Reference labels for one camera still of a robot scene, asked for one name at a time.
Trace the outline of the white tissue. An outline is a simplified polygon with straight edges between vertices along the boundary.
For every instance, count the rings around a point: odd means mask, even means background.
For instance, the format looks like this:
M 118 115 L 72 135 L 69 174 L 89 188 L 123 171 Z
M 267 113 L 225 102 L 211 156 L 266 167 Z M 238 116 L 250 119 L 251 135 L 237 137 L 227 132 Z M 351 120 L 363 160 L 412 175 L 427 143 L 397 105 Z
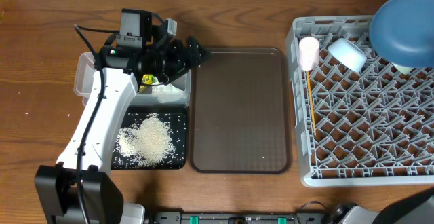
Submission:
M 151 94 L 156 96 L 182 94 L 184 91 L 172 84 L 164 85 L 163 83 L 153 83 Z

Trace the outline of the mint green bowl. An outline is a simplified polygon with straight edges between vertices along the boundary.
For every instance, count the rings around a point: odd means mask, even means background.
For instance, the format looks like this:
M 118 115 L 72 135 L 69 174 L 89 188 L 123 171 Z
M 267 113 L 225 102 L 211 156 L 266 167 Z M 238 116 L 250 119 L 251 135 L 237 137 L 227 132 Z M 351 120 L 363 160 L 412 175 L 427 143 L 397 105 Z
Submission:
M 393 66 L 402 74 L 404 75 L 408 75 L 413 69 L 414 67 L 406 67 L 406 66 L 402 66 L 399 64 L 395 64 L 393 63 Z

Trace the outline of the pink plastic cup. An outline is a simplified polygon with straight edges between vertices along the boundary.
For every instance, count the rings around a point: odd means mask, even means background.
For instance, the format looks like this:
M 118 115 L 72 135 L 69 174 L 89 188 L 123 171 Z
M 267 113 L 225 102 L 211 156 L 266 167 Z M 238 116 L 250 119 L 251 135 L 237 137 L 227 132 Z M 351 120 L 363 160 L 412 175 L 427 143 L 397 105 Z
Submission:
M 311 71 L 319 64 L 319 40 L 314 37 L 304 37 L 298 44 L 298 64 L 303 71 Z

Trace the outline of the dark blue plate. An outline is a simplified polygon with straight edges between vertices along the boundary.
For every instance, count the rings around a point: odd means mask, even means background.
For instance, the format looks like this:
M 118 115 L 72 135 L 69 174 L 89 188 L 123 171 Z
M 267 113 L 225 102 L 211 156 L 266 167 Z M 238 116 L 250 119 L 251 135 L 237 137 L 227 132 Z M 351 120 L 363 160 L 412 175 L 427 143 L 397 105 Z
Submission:
M 372 18 L 369 39 L 389 62 L 433 66 L 433 0 L 388 0 Z

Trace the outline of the light blue small bowl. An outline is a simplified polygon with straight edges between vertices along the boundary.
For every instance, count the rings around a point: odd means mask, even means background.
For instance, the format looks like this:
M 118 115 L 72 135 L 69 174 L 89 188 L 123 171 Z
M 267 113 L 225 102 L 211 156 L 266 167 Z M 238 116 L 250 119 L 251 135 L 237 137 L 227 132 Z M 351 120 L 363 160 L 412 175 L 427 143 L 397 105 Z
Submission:
M 327 47 L 328 52 L 348 69 L 360 73 L 367 57 L 354 43 L 340 38 Z

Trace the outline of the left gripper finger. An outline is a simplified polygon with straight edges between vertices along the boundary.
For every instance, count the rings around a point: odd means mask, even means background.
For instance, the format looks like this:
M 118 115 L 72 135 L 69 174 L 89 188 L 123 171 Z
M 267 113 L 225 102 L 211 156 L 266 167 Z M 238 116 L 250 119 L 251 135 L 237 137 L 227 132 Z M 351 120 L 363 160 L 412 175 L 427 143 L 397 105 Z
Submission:
M 185 67 L 167 67 L 163 72 L 163 84 L 168 85 L 189 72 Z
M 208 50 L 196 38 L 189 36 L 186 39 L 186 66 L 195 68 L 209 58 Z

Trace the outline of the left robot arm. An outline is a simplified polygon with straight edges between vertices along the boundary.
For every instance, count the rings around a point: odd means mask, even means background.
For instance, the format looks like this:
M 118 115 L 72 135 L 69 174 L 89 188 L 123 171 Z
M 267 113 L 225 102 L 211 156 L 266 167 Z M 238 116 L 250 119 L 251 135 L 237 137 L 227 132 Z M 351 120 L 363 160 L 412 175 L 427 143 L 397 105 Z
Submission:
M 109 176 L 117 133 L 143 75 L 168 85 L 210 53 L 192 36 L 149 45 L 113 33 L 93 55 L 92 91 L 77 129 L 56 164 L 35 175 L 39 201 L 48 223 L 143 223 L 144 206 L 126 203 Z

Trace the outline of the green snack wrapper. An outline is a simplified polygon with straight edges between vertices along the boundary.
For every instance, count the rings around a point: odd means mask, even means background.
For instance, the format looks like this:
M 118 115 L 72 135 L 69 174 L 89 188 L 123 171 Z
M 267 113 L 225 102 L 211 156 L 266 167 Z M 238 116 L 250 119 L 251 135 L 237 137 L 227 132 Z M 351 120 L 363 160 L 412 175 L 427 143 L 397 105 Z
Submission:
M 143 75 L 139 86 L 139 93 L 143 93 L 147 88 L 158 83 L 158 79 L 154 75 Z

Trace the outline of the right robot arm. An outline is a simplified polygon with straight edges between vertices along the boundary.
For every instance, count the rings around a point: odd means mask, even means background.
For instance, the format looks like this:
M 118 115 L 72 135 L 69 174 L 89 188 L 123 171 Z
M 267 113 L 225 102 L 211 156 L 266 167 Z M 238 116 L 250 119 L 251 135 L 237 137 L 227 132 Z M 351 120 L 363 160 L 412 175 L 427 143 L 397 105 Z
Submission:
M 356 203 L 340 204 L 322 223 L 433 224 L 433 188 L 411 195 L 374 212 Z

